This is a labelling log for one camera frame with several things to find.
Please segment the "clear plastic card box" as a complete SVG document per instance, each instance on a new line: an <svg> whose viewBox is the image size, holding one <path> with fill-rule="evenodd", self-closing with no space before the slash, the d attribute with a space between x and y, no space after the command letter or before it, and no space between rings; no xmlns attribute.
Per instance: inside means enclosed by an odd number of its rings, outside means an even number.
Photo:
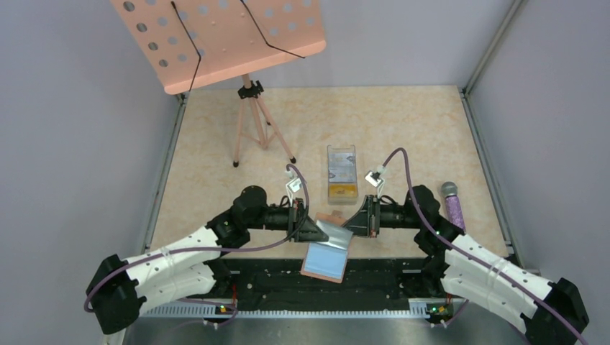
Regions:
<svg viewBox="0 0 610 345"><path fill-rule="evenodd" d="M327 200L329 205L352 206L357 203L358 169L355 145L327 146Z"/></svg>

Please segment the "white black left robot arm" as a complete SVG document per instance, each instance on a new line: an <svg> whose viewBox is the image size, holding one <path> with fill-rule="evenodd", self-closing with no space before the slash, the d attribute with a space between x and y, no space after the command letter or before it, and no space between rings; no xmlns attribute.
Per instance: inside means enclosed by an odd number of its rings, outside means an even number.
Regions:
<svg viewBox="0 0 610 345"><path fill-rule="evenodd" d="M115 334L159 305L192 295L226 295L230 271L220 262L232 252L249 252L250 230L284 231L279 241L325 242L328 235L309 216L300 198L286 204L267 203L256 185L246 187L224 212L195 232L144 254L103 259L86 288L84 310L92 313L103 334Z"/></svg>

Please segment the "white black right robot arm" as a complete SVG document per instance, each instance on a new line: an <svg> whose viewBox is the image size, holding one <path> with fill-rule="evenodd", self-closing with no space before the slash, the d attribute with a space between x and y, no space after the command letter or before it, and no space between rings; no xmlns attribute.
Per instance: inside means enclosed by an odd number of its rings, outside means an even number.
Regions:
<svg viewBox="0 0 610 345"><path fill-rule="evenodd" d="M382 228L415 229L426 254L416 291L464 298L507 321L531 344L578 344L589 317L578 288L553 282L485 249L440 214L430 189L417 185L403 203L368 195L343 226L374 237Z"/></svg>

